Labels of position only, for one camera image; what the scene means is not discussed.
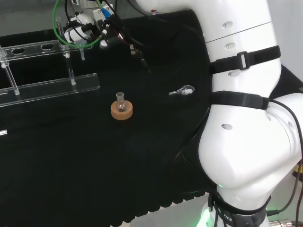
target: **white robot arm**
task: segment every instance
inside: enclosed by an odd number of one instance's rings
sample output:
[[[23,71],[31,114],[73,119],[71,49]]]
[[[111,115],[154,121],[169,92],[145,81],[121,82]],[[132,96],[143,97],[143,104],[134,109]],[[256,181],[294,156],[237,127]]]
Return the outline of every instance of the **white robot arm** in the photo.
[[[277,46],[266,0],[137,0],[137,3],[147,12],[192,9],[200,22],[210,62]],[[246,60],[242,59],[244,68]],[[280,73],[279,58],[246,70],[215,73],[213,92],[268,98]],[[303,125],[303,94],[277,100],[291,108]],[[247,211],[264,206],[277,184],[302,158],[293,117],[274,103],[269,103],[267,110],[212,105],[200,140],[199,156],[204,171],[218,185],[222,200]],[[215,210],[211,216],[215,219]],[[209,226],[208,220],[201,224],[206,225]],[[224,225],[219,217],[217,226]],[[268,218],[256,226],[269,227]]]

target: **clear acrylic stand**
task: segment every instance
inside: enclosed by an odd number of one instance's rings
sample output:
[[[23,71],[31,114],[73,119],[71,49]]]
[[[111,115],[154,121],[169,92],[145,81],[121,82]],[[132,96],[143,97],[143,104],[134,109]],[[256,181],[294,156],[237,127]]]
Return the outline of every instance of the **clear acrylic stand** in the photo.
[[[61,18],[57,17],[56,22],[59,35],[63,35]],[[85,60],[83,49],[62,45],[58,40],[5,48],[0,46],[0,64],[5,70],[11,85],[10,88],[0,89],[0,107],[99,89],[100,83],[96,73],[74,76],[70,55],[72,51],[80,51],[82,60]],[[58,53],[64,55],[69,73],[68,78],[17,86],[9,67],[10,61]]]

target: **green cable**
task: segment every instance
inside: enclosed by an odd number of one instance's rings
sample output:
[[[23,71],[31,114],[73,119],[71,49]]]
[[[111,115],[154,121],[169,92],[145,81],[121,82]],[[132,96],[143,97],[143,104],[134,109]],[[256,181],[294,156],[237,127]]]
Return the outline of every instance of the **green cable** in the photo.
[[[70,44],[70,43],[68,43],[67,41],[65,41],[64,39],[62,39],[59,36],[59,34],[57,33],[57,30],[56,30],[56,25],[55,25],[56,24],[56,11],[57,11],[57,7],[58,7],[58,4],[59,4],[59,1],[60,0],[56,0],[55,7],[53,8],[53,31],[55,32],[57,38],[59,40],[61,40],[64,44],[68,45],[68,46],[72,46],[72,47],[76,47],[76,48],[81,48],[81,49],[86,48],[86,47],[90,47],[90,46],[94,45],[95,43],[97,43],[101,39],[101,37],[102,37],[101,35],[99,36],[98,39],[96,39],[92,43],[89,43],[89,44],[86,44],[86,45],[83,45],[83,46]],[[99,0],[96,0],[96,1],[97,1],[98,5],[102,8],[102,5],[101,5],[100,1]]]

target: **small glass bottle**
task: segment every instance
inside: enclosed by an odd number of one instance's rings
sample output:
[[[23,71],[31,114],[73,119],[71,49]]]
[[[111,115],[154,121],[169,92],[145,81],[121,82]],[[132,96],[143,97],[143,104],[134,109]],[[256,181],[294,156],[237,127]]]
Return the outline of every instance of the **small glass bottle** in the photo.
[[[124,93],[123,92],[118,92],[116,94],[117,96],[117,101],[115,102],[115,108],[119,112],[124,112],[128,110],[128,103],[124,99]]]

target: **glass vial in cork ring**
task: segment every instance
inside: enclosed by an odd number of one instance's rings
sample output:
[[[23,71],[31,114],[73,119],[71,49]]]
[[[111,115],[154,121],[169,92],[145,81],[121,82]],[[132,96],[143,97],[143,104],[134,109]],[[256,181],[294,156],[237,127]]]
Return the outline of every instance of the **glass vial in cork ring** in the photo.
[[[116,97],[117,101],[110,107],[113,118],[117,120],[126,120],[130,118],[133,115],[132,103],[124,99],[123,92],[118,92]]]

